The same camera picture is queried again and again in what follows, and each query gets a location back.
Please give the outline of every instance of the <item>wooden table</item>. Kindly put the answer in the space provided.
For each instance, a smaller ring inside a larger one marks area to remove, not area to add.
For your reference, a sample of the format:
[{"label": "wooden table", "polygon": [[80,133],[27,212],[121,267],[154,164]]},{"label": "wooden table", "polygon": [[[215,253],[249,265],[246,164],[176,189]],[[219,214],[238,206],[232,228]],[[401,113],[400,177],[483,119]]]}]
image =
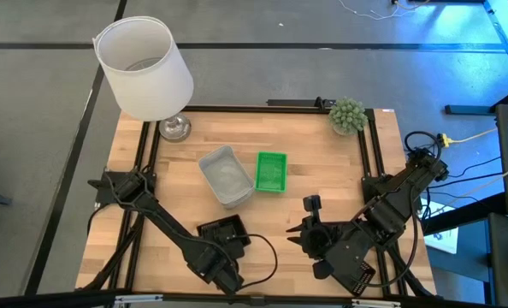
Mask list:
[{"label": "wooden table", "polygon": [[[357,135],[339,136],[329,126],[327,115],[186,112],[186,116],[192,122],[189,138],[176,144],[162,140],[159,146],[156,196],[192,234],[197,234],[199,224],[239,214],[247,232],[262,234],[271,241],[279,256],[275,276],[239,294],[350,297],[351,294],[333,278],[314,278],[313,260],[302,253],[300,246],[286,240],[291,235],[285,230],[299,225],[307,216],[302,198],[311,194],[321,195],[323,221],[348,221],[361,208],[363,165]],[[405,154],[395,114],[392,110],[375,110],[375,119],[385,170],[388,174],[396,174],[405,166]],[[109,155],[110,170],[132,168],[141,126],[140,121],[121,114]],[[365,136],[372,174],[376,175],[369,132],[365,132]],[[225,210],[198,167],[199,158],[222,145],[233,147],[252,178],[259,151],[286,153],[286,192],[255,192],[239,207]],[[149,148],[147,145],[144,162],[147,162]],[[112,204],[93,220],[77,287],[90,282],[114,252],[122,213],[119,206]],[[410,255],[412,240],[410,220],[399,240],[403,259]],[[118,286],[123,286],[125,281],[126,260],[128,256],[121,265]],[[369,252],[366,261],[377,269],[375,252]],[[239,259],[239,265],[239,273],[247,283],[267,276],[273,269],[274,259],[267,244],[253,238],[245,249],[245,256]],[[387,265],[392,278],[394,270],[390,258],[387,258]],[[207,285],[197,278],[186,267],[180,249],[147,220],[137,266],[134,291],[222,294],[214,284]],[[423,237],[419,239],[411,270],[425,288],[435,292]],[[379,275],[376,274],[372,282],[379,282]],[[381,290],[368,287],[363,297],[381,297]]]}]

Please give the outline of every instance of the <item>white lampshade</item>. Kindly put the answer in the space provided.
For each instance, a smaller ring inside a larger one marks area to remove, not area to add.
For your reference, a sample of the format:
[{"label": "white lampshade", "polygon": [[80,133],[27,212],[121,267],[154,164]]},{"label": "white lampshade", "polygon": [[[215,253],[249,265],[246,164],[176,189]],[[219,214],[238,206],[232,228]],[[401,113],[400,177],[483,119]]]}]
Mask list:
[{"label": "white lampshade", "polygon": [[176,115],[193,94],[193,77],[169,29],[152,17],[128,17],[93,39],[115,100],[143,121]]}]

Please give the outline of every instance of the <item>yellow cable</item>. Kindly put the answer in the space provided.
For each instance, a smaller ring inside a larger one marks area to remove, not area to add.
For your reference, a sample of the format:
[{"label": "yellow cable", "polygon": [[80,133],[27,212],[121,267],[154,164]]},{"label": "yellow cable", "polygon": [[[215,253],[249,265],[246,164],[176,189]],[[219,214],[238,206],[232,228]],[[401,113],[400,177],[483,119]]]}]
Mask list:
[{"label": "yellow cable", "polygon": [[469,140],[472,140],[472,139],[474,139],[474,138],[481,137],[481,136],[483,136],[483,135],[485,135],[485,134],[487,134],[487,133],[491,133],[491,132],[496,131],[496,130],[497,130],[497,128],[493,128],[493,129],[487,130],[486,132],[479,133],[479,134],[476,134],[476,135],[474,135],[474,136],[472,136],[472,137],[468,137],[468,138],[466,138],[466,139],[461,139],[461,140],[452,140],[452,139],[449,139],[449,140],[448,140],[448,143],[461,143],[461,142],[469,141]]},{"label": "yellow cable", "polygon": [[401,7],[402,9],[406,9],[406,10],[414,10],[414,9],[417,9],[417,8],[419,8],[419,7],[422,7],[423,5],[425,5],[425,4],[427,4],[427,3],[429,3],[429,1],[431,1],[431,0],[426,0],[424,3],[421,3],[421,4],[416,5],[416,6],[414,6],[414,7],[411,7],[411,8],[405,7],[404,5],[400,4],[399,0],[394,1],[394,3],[395,3],[395,4],[397,4],[399,7]]}]

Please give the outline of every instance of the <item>gray container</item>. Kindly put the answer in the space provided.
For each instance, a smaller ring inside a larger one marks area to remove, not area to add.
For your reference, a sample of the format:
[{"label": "gray container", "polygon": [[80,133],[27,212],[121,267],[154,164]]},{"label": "gray container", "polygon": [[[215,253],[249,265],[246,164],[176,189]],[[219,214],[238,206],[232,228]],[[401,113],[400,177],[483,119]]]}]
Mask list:
[{"label": "gray container", "polygon": [[229,145],[201,158],[199,168],[226,209],[239,205],[254,192],[254,180],[248,176]]}]

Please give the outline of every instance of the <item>potted plant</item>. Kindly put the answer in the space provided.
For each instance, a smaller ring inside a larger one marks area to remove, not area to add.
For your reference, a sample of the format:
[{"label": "potted plant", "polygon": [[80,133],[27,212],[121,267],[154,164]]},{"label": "potted plant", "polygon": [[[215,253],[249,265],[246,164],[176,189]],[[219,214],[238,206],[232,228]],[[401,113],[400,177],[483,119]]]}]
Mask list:
[{"label": "potted plant", "polygon": [[342,136],[362,131],[368,122],[363,103],[352,98],[338,99],[328,116],[334,131]]}]

